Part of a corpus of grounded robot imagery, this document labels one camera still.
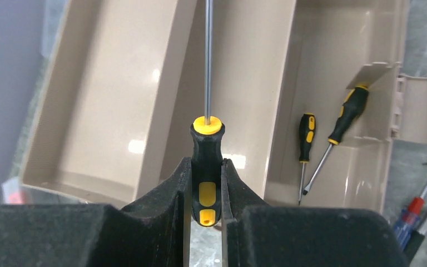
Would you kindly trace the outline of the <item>blue handled screwdriver red collar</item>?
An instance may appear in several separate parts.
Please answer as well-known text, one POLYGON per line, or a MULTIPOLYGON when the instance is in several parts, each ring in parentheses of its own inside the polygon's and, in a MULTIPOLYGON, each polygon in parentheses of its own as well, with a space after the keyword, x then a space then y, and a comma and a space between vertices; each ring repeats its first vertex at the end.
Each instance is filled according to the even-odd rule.
POLYGON ((420 221, 420 213, 425 204, 426 195, 427 182, 420 195, 414 197, 407 208, 402 209, 398 220, 393 225, 394 234, 402 250, 405 249, 410 239, 412 230, 420 221))

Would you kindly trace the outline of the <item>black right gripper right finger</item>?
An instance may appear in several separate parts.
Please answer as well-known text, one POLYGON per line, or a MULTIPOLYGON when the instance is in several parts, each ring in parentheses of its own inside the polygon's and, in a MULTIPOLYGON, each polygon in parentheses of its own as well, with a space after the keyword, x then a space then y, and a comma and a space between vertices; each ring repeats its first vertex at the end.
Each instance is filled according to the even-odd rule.
POLYGON ((366 209, 271 206, 221 166, 223 266, 408 266, 387 221, 366 209))

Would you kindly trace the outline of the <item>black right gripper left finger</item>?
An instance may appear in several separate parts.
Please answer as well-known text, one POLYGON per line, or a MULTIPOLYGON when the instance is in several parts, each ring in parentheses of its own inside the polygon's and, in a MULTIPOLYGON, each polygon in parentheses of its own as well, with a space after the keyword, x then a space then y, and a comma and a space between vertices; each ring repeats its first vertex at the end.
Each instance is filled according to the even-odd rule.
POLYGON ((191 160, 121 209, 0 205, 0 266, 188 266, 191 160))

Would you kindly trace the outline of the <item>beige plastic toolbox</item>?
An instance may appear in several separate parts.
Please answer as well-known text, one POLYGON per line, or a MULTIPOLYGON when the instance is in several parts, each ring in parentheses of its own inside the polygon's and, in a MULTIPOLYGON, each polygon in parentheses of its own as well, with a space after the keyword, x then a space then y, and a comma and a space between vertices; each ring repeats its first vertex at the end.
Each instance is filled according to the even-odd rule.
MULTIPOLYGON (((382 212, 392 144, 427 144, 427 78, 401 74, 408 1, 215 1, 212 114, 222 155, 272 204, 296 205, 298 126, 317 118, 305 180, 351 89, 366 109, 303 206, 382 212)), ((19 176, 122 207, 192 154, 203 115, 204 1, 68 1, 19 176)))

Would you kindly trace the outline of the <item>large black yellow screwdriver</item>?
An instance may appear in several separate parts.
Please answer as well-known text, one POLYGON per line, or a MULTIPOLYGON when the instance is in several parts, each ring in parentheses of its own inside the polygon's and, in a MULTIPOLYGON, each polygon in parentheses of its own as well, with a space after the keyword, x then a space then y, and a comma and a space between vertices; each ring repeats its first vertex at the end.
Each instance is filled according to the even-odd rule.
POLYGON ((351 127, 352 123, 363 114, 368 97, 368 86, 365 84, 358 84, 345 98, 344 103, 341 106, 340 114, 335 122, 335 127, 332 133, 328 136, 329 145, 318 163, 309 183, 304 189, 302 189, 303 195, 307 195, 310 192, 315 179, 318 177, 319 172, 324 166, 333 148, 342 142, 344 134, 351 127))
POLYGON ((221 140, 225 126, 212 115, 212 40, 214 2, 205 2, 205 105, 204 115, 194 120, 190 131, 193 138, 192 216, 203 227, 211 227, 221 217, 221 140))

